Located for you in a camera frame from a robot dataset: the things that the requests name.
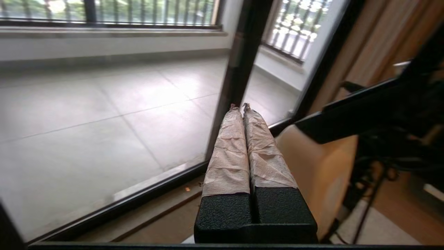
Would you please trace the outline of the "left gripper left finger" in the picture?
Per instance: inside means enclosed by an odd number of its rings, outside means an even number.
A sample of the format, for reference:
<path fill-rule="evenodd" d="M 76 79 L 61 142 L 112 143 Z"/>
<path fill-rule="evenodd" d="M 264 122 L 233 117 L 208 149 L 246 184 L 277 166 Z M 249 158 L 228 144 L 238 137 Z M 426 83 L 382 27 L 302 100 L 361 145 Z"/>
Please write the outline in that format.
<path fill-rule="evenodd" d="M 252 223 L 250 169 L 241 111 L 225 114 L 203 182 L 194 224 L 196 243 L 243 243 Z"/>

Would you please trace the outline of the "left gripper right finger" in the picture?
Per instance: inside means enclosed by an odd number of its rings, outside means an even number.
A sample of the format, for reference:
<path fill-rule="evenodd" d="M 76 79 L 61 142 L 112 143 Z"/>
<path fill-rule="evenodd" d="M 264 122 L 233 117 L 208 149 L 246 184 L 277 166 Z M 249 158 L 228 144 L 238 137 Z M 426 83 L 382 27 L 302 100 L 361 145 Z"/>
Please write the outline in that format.
<path fill-rule="evenodd" d="M 253 206 L 260 224 L 308 225 L 316 221 L 263 117 L 243 105 Z"/>

